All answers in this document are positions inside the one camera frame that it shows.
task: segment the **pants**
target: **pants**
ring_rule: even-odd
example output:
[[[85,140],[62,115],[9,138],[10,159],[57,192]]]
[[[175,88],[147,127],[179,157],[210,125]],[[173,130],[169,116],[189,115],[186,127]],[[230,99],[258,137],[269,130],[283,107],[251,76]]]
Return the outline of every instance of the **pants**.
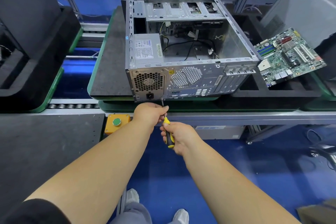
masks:
[[[115,217],[110,224],[152,224],[148,210],[140,203],[132,202],[125,206],[125,211]],[[181,224],[173,221],[169,224]]]

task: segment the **white shoe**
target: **white shoe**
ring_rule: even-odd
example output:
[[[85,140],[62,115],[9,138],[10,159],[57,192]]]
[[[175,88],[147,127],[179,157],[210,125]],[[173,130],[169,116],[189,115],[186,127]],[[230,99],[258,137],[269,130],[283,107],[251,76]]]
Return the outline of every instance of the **white shoe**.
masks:
[[[185,209],[179,209],[173,218],[173,221],[179,221],[181,224],[189,224],[189,214]]]
[[[126,191],[126,204],[132,203],[132,202],[140,202],[139,194],[135,189],[129,189]]]

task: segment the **screwdriver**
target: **screwdriver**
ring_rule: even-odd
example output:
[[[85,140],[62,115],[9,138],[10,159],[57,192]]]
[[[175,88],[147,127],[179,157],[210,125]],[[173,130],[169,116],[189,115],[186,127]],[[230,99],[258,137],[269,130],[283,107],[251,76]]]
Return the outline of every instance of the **screwdriver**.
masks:
[[[164,107],[164,104],[163,104],[163,98],[161,98],[161,103],[162,103],[162,107]],[[165,119],[163,120],[163,123],[167,123],[167,124],[170,124],[170,121],[168,120],[166,114],[165,114]],[[174,140],[174,137],[172,136],[172,134],[168,131],[166,131],[166,145],[168,145],[168,148],[172,149],[174,148],[174,145],[175,145],[175,140]]]

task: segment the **hand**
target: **hand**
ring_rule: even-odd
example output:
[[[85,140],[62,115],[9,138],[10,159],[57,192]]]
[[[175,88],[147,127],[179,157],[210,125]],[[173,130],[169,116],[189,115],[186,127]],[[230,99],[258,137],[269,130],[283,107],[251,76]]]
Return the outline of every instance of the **hand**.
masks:
[[[175,139],[173,149],[176,154],[181,156],[184,156],[188,150],[202,141],[192,126],[180,122],[171,122],[170,124],[164,123],[163,126],[160,127],[164,142],[166,142],[167,139],[165,129],[172,133]]]
[[[142,103],[134,110],[133,120],[148,125],[153,130],[156,124],[164,120],[164,114],[168,109],[168,106],[162,107],[154,103]]]

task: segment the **person's left hand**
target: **person's left hand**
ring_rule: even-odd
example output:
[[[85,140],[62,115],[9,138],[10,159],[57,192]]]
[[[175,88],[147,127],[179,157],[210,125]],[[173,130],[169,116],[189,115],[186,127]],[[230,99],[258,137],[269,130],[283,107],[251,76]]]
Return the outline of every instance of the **person's left hand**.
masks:
[[[154,103],[142,103],[134,110],[133,120],[153,127],[162,122],[165,118],[164,114],[168,111],[169,107],[162,107]]]

